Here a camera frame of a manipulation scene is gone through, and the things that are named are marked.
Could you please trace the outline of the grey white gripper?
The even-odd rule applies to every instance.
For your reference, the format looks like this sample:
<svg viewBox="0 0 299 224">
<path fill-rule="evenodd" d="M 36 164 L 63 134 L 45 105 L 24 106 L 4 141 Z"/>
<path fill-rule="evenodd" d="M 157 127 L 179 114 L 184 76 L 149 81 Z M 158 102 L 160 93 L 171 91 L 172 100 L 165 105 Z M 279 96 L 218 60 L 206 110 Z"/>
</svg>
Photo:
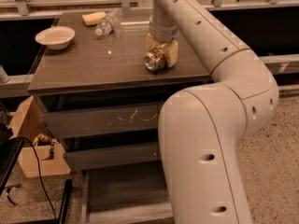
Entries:
<svg viewBox="0 0 299 224">
<path fill-rule="evenodd" d="M 171 68 L 178 61 L 178 42 L 174 40 L 177 36 L 178 28 L 171 18 L 162 17 L 158 19 L 151 16 L 149 18 L 149 34 L 146 37 L 146 51 L 158 47 L 160 43 L 166 44 L 164 55 L 167 67 Z"/>
</svg>

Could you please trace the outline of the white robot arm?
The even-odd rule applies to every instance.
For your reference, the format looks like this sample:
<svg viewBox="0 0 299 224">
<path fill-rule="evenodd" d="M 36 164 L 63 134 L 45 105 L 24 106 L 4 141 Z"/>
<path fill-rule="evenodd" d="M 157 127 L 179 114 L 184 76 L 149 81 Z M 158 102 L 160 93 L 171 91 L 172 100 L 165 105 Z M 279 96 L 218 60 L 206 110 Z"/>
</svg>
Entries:
<svg viewBox="0 0 299 224">
<path fill-rule="evenodd" d="M 254 51 L 195 0 L 153 0 L 149 24 L 166 43 L 179 29 L 211 75 L 178 91 L 158 123 L 175 224 L 252 224 L 235 154 L 278 105 L 278 85 Z"/>
</svg>

